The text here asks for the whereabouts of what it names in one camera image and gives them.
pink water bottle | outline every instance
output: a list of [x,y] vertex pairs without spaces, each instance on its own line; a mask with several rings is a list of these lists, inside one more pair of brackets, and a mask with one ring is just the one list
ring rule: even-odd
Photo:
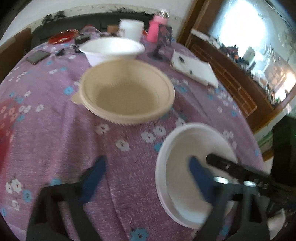
[[167,25],[169,20],[169,15],[166,10],[160,10],[156,15],[154,15],[153,19],[149,22],[149,29],[147,40],[156,43],[158,38],[158,29],[159,25]]

table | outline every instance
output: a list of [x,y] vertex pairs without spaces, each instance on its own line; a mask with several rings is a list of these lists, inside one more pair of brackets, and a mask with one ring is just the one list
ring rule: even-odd
[[[144,39],[142,42],[146,53],[155,47]],[[262,169],[259,147],[238,106],[221,84],[218,89],[203,86],[172,70],[169,62],[154,61],[144,53],[138,59],[161,69],[173,82],[173,108],[149,123],[110,123],[71,101],[90,65],[85,55],[75,54],[69,44],[36,47],[0,86],[0,212],[4,219],[24,241],[41,187],[71,181],[97,156],[106,155],[106,175],[85,205],[103,240],[192,240],[194,230],[174,222],[158,199],[157,153],[177,126],[202,122],[225,136],[240,163]],[[66,54],[56,57],[54,53],[62,48],[68,48]],[[38,49],[52,54],[33,66],[25,58]],[[177,43],[164,54],[171,57],[174,49],[194,56]],[[69,236],[78,240],[69,211],[61,206]],[[227,225],[221,235],[226,233]]]

cell phone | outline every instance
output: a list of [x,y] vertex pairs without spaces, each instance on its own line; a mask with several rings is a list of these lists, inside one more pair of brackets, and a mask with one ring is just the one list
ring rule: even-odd
[[50,53],[38,50],[36,53],[33,53],[31,56],[26,58],[26,60],[29,61],[32,65],[36,65],[48,56],[50,56]]

white foam bowl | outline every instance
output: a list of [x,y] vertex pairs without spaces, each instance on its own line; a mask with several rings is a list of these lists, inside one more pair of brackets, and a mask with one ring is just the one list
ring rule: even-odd
[[95,66],[115,59],[134,59],[145,52],[145,47],[127,38],[102,37],[85,42],[79,50],[86,55],[88,62]]
[[[207,165],[205,159],[211,153],[237,163],[231,145],[217,130],[202,123],[176,128],[167,136],[158,153],[155,182],[160,202],[174,221],[188,228],[201,228],[212,210],[189,170],[190,156],[196,156],[215,176],[236,182],[226,172]],[[232,206],[229,202],[226,213]]]

styrofoam container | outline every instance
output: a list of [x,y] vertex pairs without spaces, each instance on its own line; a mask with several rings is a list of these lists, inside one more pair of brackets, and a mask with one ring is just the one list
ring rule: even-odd
[[[155,183],[160,202],[174,221],[188,228],[201,228],[212,210],[189,170],[191,156],[196,156],[215,176],[236,183],[226,172],[206,163],[206,157],[211,153],[237,163],[231,145],[217,130],[203,123],[176,128],[167,136],[158,153]],[[233,202],[229,202],[227,213],[232,206]]]
[[85,53],[90,65],[115,59],[134,59],[145,52],[145,47],[139,42],[120,37],[102,37],[85,42],[79,47]]
[[157,119],[173,105],[175,89],[154,66],[139,60],[114,60],[87,70],[72,96],[95,115],[119,124]]

